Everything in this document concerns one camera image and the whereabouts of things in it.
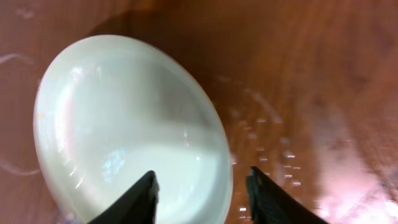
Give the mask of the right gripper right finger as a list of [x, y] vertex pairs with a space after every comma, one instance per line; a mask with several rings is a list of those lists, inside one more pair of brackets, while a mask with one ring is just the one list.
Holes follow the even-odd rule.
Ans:
[[256, 166], [246, 176], [246, 189], [253, 224], [327, 224]]

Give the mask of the mint plate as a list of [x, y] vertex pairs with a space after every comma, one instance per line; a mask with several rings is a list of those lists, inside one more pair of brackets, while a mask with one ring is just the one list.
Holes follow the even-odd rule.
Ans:
[[40, 169], [62, 212], [89, 223], [146, 172], [156, 223], [224, 223], [228, 141], [212, 102], [174, 59], [137, 39], [96, 35], [61, 51], [34, 106]]

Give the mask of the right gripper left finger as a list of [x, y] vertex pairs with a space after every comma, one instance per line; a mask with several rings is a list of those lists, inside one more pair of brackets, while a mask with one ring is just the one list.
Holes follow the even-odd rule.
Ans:
[[159, 184], [150, 170], [89, 224], [154, 224], [158, 202]]

